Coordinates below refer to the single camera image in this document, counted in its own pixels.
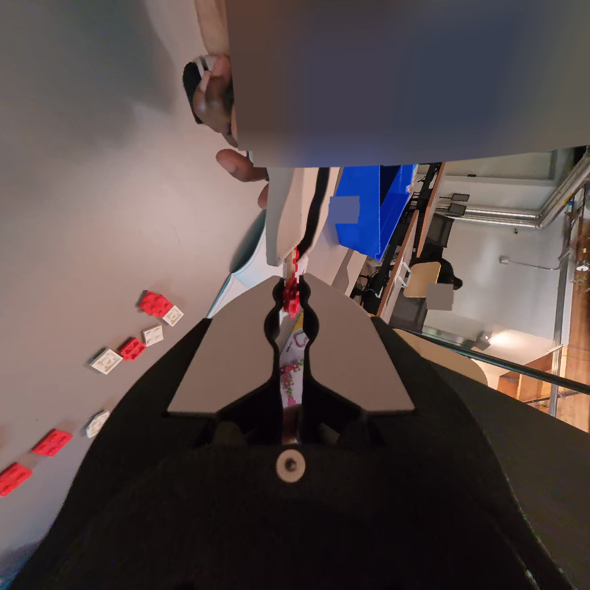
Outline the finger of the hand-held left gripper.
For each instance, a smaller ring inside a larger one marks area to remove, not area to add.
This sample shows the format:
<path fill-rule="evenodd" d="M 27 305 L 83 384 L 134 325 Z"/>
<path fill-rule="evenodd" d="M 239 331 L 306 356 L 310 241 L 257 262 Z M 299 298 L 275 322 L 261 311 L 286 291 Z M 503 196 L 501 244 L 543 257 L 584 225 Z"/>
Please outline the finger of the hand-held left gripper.
<path fill-rule="evenodd" d="M 266 257 L 271 267 L 281 267 L 298 248 L 308 255 L 319 235 L 323 202 L 323 176 L 318 167 L 268 167 L 266 207 Z M 320 182 L 319 202 L 313 199 Z"/>
<path fill-rule="evenodd" d="M 334 196 L 340 175 L 339 167 L 309 169 L 311 201 L 303 207 L 303 235 L 299 240 L 299 257 L 309 255 L 328 220 L 330 200 Z"/>

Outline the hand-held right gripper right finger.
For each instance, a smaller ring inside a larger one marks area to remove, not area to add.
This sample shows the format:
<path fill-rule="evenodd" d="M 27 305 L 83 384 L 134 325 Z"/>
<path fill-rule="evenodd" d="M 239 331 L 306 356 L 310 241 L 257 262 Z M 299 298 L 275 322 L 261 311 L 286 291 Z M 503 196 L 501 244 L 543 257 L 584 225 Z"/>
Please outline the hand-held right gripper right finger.
<path fill-rule="evenodd" d="M 367 412 L 412 412 L 410 396 L 369 314 L 312 274 L 301 278 L 311 377 Z"/>

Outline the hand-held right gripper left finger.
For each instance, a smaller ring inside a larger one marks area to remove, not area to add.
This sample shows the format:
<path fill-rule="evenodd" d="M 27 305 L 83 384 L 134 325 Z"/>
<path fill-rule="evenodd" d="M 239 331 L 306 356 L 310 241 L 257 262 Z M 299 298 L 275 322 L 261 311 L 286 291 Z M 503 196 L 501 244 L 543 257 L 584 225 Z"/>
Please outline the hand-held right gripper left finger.
<path fill-rule="evenodd" d="M 227 303 L 210 325 L 168 406 L 170 414 L 214 414 L 269 381 L 275 366 L 280 309 L 271 276 Z"/>

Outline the red and white brick assembly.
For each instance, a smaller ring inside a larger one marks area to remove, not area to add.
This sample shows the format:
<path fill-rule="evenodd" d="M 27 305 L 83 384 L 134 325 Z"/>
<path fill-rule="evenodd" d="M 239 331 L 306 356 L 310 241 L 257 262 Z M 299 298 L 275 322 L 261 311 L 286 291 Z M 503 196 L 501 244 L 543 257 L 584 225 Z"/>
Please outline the red and white brick assembly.
<path fill-rule="evenodd" d="M 307 257 L 304 255 L 302 260 L 299 250 L 294 248 L 285 258 L 283 263 L 283 278 L 287 283 L 291 278 L 298 278 L 305 271 Z"/>

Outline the red square plate brick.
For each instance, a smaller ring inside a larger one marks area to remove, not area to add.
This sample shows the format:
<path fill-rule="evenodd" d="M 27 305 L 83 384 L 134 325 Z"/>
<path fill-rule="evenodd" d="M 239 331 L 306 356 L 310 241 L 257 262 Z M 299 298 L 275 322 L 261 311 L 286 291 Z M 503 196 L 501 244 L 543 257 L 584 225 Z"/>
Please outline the red square plate brick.
<path fill-rule="evenodd" d="M 299 279 L 293 274 L 286 282 L 283 290 L 283 311 L 291 319 L 300 313 Z"/>

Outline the person's left forearm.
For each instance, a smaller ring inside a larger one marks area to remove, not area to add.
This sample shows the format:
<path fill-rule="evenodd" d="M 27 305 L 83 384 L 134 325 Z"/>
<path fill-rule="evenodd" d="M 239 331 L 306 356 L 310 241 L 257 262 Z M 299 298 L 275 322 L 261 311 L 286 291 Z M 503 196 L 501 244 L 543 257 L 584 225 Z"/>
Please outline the person's left forearm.
<path fill-rule="evenodd" d="M 209 55 L 230 56 L 225 1 L 194 1 L 201 38 Z"/>

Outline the grey desk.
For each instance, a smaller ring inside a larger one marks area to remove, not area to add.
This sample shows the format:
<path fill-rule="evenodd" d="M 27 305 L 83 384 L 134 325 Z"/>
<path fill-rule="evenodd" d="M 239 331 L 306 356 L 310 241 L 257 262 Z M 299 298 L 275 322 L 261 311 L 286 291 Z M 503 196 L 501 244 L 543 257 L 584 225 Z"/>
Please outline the grey desk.
<path fill-rule="evenodd" d="M 215 161 L 182 84 L 206 53 L 193 1 L 1 1 L 1 589 L 61 508 L 95 413 L 210 309 L 257 216 L 261 183 Z M 145 290 L 184 316 L 171 327 Z M 162 325 L 164 340 L 108 375 L 90 367 Z M 31 449 L 72 433 L 54 457 Z"/>

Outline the person's left hand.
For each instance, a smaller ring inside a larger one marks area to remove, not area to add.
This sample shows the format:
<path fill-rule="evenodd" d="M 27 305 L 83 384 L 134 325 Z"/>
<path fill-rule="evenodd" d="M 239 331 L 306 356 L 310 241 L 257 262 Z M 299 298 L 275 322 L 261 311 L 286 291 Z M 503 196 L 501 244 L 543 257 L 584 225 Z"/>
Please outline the person's left hand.
<path fill-rule="evenodd" d="M 267 207 L 269 176 L 267 169 L 253 165 L 249 156 L 238 148 L 237 121 L 233 101 L 233 81 L 229 57 L 212 56 L 212 67 L 206 68 L 203 79 L 194 95 L 194 108 L 203 125 L 222 136 L 230 146 L 220 150 L 215 159 L 230 176 L 242 183 L 264 182 L 257 203 Z"/>

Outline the blue plastic bin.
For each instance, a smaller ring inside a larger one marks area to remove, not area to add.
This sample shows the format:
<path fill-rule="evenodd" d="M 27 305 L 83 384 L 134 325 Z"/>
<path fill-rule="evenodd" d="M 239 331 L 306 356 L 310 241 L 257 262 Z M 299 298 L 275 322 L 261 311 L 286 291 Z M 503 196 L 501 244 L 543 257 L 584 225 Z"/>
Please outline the blue plastic bin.
<path fill-rule="evenodd" d="M 343 168 L 328 215 L 342 247 L 382 259 L 409 202 L 417 167 Z"/>

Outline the heart wreath toy brick box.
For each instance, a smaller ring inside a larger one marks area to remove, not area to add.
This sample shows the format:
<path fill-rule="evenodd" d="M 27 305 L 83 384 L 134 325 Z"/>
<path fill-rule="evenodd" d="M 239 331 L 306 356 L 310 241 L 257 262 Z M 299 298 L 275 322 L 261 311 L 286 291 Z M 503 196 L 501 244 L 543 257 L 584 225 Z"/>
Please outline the heart wreath toy brick box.
<path fill-rule="evenodd" d="M 303 396 L 305 352 L 309 338 L 303 329 L 301 312 L 290 329 L 279 357 L 280 394 L 283 409 L 300 405 Z"/>

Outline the instruction booklet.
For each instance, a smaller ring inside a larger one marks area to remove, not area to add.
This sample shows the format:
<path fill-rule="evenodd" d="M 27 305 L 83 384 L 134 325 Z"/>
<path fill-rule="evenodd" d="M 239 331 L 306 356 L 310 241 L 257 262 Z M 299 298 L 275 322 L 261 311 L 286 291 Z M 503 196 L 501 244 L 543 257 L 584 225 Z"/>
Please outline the instruction booklet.
<path fill-rule="evenodd" d="M 230 274 L 221 287 L 206 318 L 216 315 L 231 300 L 271 277 L 282 277 L 281 267 L 267 263 L 266 210 L 262 210 L 248 229 L 230 265 Z"/>

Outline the light wooden chair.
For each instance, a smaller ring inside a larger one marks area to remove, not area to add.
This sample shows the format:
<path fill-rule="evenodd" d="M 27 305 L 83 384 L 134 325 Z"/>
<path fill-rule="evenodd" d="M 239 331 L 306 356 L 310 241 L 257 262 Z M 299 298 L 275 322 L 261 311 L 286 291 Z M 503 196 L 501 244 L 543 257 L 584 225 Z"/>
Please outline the light wooden chair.
<path fill-rule="evenodd" d="M 407 285 L 403 295 L 407 299 L 425 299 L 428 286 L 437 284 L 441 272 L 440 262 L 421 262 L 409 268 Z"/>

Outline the metal wall pipes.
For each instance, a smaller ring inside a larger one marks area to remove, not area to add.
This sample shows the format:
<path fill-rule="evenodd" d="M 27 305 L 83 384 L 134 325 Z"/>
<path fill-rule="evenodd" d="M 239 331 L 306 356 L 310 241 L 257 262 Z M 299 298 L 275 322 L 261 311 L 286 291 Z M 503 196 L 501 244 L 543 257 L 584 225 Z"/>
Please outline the metal wall pipes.
<path fill-rule="evenodd" d="M 559 151 L 551 154 L 552 178 L 503 179 L 445 174 L 436 213 L 477 224 L 540 230 L 563 214 L 589 181 L 589 147 L 572 166 Z"/>

